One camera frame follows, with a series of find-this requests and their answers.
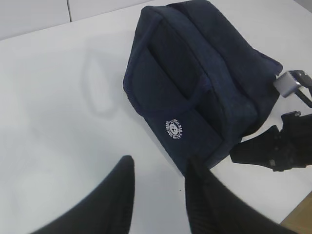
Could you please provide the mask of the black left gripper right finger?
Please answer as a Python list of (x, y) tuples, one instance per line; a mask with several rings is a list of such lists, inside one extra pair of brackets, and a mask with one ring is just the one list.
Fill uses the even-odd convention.
[(291, 234), (233, 194), (199, 158), (188, 159), (185, 200), (193, 234)]

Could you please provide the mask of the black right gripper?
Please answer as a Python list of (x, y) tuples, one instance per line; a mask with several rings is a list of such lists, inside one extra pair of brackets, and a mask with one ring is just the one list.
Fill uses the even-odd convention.
[(283, 126), (241, 142), (230, 150), (232, 162), (282, 172), (312, 164), (312, 116), (299, 111), (283, 114)]

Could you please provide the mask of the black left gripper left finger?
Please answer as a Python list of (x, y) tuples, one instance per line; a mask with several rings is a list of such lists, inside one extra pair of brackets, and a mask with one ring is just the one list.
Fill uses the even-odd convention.
[(135, 165), (123, 156), (106, 178), (72, 209), (37, 234), (127, 234), (135, 196)]

